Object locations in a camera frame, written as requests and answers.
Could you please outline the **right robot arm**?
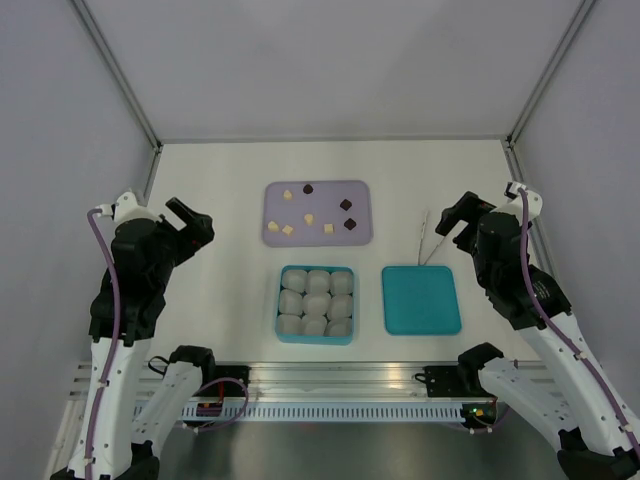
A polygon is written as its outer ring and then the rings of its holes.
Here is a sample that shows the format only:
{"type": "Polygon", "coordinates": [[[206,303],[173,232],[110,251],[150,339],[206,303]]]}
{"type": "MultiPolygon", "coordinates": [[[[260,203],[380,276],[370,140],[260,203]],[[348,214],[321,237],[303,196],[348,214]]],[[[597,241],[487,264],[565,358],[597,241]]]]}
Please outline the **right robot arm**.
{"type": "Polygon", "coordinates": [[[457,384],[515,411],[553,448],[567,478],[631,479],[639,473],[639,418],[588,347],[559,284],[530,263],[528,232],[541,198],[520,183],[505,195],[495,206],[465,193],[442,212],[436,232],[465,225],[454,244],[471,256],[487,299],[536,352],[561,396],[539,388],[489,343],[459,355],[457,384]]]}

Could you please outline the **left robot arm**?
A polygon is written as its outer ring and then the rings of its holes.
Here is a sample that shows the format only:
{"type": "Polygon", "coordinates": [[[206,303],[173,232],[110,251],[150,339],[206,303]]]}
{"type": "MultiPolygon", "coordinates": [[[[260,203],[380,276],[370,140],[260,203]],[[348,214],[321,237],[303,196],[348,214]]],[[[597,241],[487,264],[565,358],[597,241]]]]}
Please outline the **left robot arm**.
{"type": "Polygon", "coordinates": [[[157,478],[182,409],[194,394],[206,396],[217,387],[212,350],[182,345],[170,355],[151,399],[134,411],[171,274],[214,239],[210,216],[176,197],[166,206],[183,227],[140,205],[130,192],[87,214],[107,270],[90,306],[91,377],[80,436],[56,479],[157,478]]]}

